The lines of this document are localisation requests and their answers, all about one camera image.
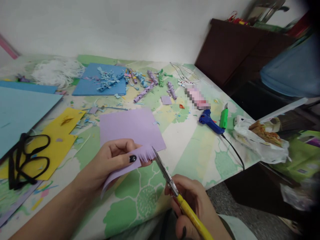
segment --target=wooden cabinet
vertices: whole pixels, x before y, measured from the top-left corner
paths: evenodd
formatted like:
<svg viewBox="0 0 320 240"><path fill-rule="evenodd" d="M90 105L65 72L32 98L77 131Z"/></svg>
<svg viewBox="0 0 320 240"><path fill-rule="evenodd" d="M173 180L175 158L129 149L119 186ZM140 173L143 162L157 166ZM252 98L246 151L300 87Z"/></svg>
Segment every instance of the wooden cabinet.
<svg viewBox="0 0 320 240"><path fill-rule="evenodd" d="M284 34L212 19L195 66L229 96L295 42Z"/></svg>

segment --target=green utility knife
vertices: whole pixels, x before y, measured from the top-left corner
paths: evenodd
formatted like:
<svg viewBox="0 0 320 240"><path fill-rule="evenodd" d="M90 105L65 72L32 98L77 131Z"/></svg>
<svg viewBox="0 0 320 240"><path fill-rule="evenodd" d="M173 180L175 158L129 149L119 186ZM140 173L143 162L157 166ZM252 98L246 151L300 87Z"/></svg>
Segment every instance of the green utility knife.
<svg viewBox="0 0 320 240"><path fill-rule="evenodd" d="M228 122L228 103L224 106L224 110L221 112L219 127L227 129Z"/></svg>

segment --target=scissor blade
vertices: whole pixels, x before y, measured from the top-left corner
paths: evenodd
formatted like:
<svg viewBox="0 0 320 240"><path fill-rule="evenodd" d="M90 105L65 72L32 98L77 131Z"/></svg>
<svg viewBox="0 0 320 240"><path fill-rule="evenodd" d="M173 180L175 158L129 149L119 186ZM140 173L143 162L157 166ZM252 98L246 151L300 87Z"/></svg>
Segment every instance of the scissor blade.
<svg viewBox="0 0 320 240"><path fill-rule="evenodd" d="M157 151L154 148L153 148L153 151L156 154L155 161L156 161L158 167L160 168L160 171L162 172L162 175L163 175L164 179L166 180L167 183L169 183L173 194L177 197L179 195L179 192L178 192L178 189L177 189L176 185L174 184L170 174L168 173L168 171L167 171L166 167L164 166L163 162L161 161L161 158L159 157Z"/></svg>

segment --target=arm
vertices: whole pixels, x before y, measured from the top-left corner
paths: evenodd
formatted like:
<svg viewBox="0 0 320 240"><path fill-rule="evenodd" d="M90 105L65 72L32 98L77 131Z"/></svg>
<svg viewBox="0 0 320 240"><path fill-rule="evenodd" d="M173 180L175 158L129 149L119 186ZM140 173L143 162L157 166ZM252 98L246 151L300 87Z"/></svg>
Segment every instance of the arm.
<svg viewBox="0 0 320 240"><path fill-rule="evenodd" d="M108 175L134 162L136 157L127 153L138 147L132 139L105 143L76 178L10 239L70 239ZM141 164L148 166L151 161Z"/></svg>

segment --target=floor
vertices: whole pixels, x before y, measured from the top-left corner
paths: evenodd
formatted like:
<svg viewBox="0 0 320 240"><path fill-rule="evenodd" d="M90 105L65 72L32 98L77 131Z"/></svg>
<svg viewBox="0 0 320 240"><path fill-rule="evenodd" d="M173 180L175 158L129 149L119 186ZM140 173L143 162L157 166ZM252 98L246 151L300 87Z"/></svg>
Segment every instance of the floor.
<svg viewBox="0 0 320 240"><path fill-rule="evenodd" d="M207 194L217 213L239 218L258 240L294 239L292 231L277 216L236 203L225 183L210 188Z"/></svg>

